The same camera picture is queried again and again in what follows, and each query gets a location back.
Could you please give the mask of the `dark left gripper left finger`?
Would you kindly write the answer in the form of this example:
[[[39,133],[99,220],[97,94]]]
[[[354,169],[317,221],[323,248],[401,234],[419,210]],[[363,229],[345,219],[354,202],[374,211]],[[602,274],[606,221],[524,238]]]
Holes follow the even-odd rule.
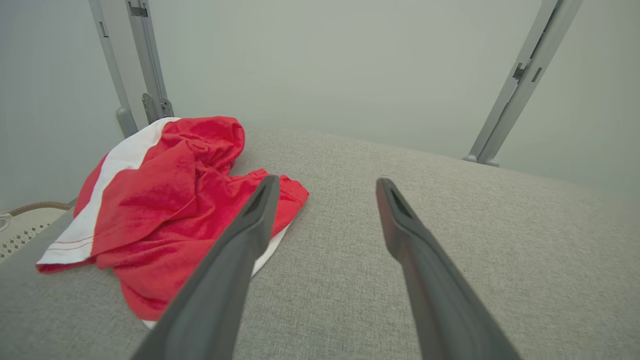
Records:
[[[132,356],[230,360],[256,260],[269,246],[280,180],[268,175]]]

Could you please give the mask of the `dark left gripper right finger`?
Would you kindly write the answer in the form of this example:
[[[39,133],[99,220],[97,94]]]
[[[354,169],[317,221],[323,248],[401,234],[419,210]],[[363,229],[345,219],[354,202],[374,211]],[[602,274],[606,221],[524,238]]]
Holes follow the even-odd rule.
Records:
[[[489,310],[390,178],[375,184],[386,248],[400,264],[424,360],[519,360]]]

